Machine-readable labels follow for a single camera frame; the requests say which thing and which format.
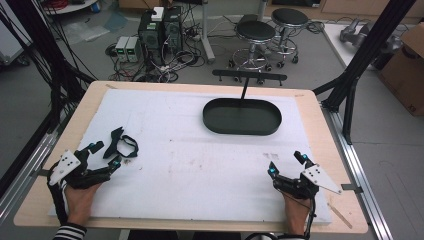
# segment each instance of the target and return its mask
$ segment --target metal rail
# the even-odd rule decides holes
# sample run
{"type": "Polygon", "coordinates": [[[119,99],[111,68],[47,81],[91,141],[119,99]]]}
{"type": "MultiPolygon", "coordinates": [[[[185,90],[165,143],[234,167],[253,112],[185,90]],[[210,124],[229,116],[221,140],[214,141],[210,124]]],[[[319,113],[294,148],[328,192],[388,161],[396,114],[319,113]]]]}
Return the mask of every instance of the metal rail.
{"type": "Polygon", "coordinates": [[[31,183],[33,178],[31,175],[44,163],[53,147],[56,145],[58,140],[57,129],[51,134],[45,134],[43,139],[40,141],[38,146],[35,148],[29,160],[26,162],[24,167],[21,169],[15,180],[12,182],[6,193],[0,200],[0,227],[6,220],[15,203],[18,202],[28,185],[31,183]]]}
{"type": "Polygon", "coordinates": [[[340,146],[343,150],[346,164],[349,167],[350,174],[355,181],[356,186],[362,188],[362,192],[358,194],[363,206],[365,207],[369,221],[372,224],[377,238],[379,240],[392,240],[392,234],[390,233],[390,229],[384,219],[383,213],[378,206],[377,200],[374,197],[374,193],[372,192],[358,155],[356,154],[353,145],[350,145],[343,135],[343,120],[341,119],[340,114],[331,112],[328,109],[323,109],[323,111],[324,113],[327,111],[333,123],[334,131],[337,134],[340,146]]]}

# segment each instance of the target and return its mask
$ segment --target black plastic tray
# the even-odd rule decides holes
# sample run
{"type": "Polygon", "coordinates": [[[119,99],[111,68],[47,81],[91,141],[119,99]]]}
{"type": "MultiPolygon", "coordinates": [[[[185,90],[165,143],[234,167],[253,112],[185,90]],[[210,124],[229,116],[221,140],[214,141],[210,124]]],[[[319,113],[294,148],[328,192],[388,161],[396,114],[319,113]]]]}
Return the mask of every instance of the black plastic tray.
{"type": "Polygon", "coordinates": [[[269,135],[281,120],[280,110],[264,100],[217,98],[203,108],[205,126],[222,134],[269,135]]]}

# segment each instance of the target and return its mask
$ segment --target power supply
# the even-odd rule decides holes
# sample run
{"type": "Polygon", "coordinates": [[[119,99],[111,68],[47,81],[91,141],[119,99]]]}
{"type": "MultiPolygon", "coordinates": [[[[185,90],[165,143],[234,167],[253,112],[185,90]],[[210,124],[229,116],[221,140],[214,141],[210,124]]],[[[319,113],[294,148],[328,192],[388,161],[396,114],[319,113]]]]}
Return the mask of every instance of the power supply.
{"type": "Polygon", "coordinates": [[[125,52],[125,46],[127,46],[128,39],[129,37],[120,37],[115,46],[116,53],[121,62],[128,62],[127,53],[125,52]]]}
{"type": "Polygon", "coordinates": [[[138,62],[141,58],[141,46],[138,37],[130,37],[125,46],[128,62],[138,62]]]}

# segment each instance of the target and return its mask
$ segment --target human hand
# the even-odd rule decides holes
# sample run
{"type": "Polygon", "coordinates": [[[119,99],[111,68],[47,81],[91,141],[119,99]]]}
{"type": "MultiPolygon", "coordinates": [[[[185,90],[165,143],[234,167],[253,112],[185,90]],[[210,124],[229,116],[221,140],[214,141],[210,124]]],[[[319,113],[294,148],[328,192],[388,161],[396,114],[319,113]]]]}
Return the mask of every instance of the human hand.
{"type": "Polygon", "coordinates": [[[84,226],[91,215],[91,205],[94,195],[101,183],[93,185],[87,189],[74,189],[66,186],[65,195],[68,202],[68,223],[84,226]]]}
{"type": "Polygon", "coordinates": [[[296,199],[288,193],[283,193],[287,217],[288,233],[303,235],[306,218],[311,207],[310,199],[296,199]]]}

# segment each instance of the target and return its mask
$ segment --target chair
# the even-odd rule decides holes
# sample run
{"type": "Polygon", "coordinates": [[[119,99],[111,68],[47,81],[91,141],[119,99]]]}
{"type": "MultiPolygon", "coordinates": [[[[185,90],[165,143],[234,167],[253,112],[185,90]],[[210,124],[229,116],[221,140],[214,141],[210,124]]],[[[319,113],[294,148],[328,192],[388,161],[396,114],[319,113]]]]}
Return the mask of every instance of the chair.
{"type": "Polygon", "coordinates": [[[250,43],[250,46],[234,52],[229,66],[237,66],[237,70],[240,68],[260,70],[265,67],[267,71],[271,71],[272,68],[268,63],[268,59],[264,54],[256,50],[256,46],[271,41],[275,36],[274,28],[260,21],[244,21],[237,25],[236,34],[240,39],[250,43]]]}
{"type": "Polygon", "coordinates": [[[296,31],[305,27],[308,23],[308,17],[295,9],[279,8],[272,12],[271,19],[281,29],[279,36],[275,38],[278,43],[275,44],[274,42],[274,47],[269,47],[271,50],[283,55],[283,60],[277,63],[277,67],[282,68],[285,64],[286,56],[290,54],[294,54],[292,62],[297,63],[299,61],[298,46],[290,37],[297,35],[296,31]]]}

